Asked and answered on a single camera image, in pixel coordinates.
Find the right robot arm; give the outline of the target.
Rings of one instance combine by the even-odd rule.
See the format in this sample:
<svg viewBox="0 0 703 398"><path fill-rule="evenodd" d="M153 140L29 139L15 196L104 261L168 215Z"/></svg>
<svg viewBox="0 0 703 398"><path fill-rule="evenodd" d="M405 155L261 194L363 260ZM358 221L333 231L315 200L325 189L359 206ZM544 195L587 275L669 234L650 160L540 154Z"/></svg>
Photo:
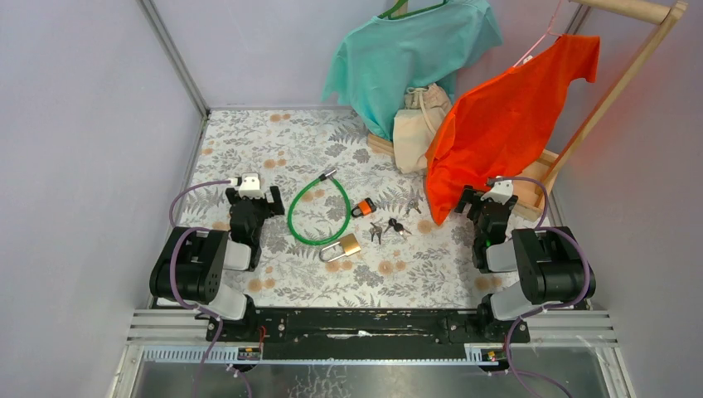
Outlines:
<svg viewBox="0 0 703 398"><path fill-rule="evenodd" d="M567 227L515 229L507 224L517 196L509 181L494 183L488 192L463 189L455 208L469 207L473 223L473 263L484 274L516 272L512 286L484 296L475 328L479 337L495 342L508 330L508 321L552 308L575 306L591 298L596 279L589 262Z"/></svg>

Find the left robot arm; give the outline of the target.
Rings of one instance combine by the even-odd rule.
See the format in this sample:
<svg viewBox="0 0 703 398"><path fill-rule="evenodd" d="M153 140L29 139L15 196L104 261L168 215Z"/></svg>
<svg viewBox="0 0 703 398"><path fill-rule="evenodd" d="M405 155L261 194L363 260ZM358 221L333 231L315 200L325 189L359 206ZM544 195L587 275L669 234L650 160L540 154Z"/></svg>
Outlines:
<svg viewBox="0 0 703 398"><path fill-rule="evenodd" d="M238 188L228 188L225 194L230 202L230 229L175 227L153 267L149 289L157 299L225 319L225 330L245 341L257 329L255 315L247 312L252 300L222 282L222 275L225 270L255 270L264 223L284 215L285 208L277 186L244 195Z"/></svg>

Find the cable lock key pair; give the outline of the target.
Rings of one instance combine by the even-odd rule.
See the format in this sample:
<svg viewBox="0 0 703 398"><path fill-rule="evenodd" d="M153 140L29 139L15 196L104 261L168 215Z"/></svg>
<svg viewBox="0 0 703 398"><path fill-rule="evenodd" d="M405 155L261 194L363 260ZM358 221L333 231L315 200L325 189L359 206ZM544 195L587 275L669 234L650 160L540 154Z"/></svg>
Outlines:
<svg viewBox="0 0 703 398"><path fill-rule="evenodd" d="M412 211L416 211L418 214L422 213L419 208L419 202L416 198L413 198L407 202L405 214L408 216Z"/></svg>

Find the green cable lock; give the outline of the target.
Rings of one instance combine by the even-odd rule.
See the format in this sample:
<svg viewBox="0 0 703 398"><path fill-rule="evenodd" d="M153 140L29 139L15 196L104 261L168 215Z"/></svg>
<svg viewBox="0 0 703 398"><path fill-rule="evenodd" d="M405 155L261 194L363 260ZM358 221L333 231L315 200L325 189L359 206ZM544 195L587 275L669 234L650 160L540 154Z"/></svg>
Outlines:
<svg viewBox="0 0 703 398"><path fill-rule="evenodd" d="M291 236L301 244L322 246L342 237L351 221L352 204L342 184L335 178L336 168L330 168L306 185L288 207L286 224ZM324 182L330 182L337 195L316 197L315 192ZM332 199L337 207L314 210L313 205Z"/></svg>

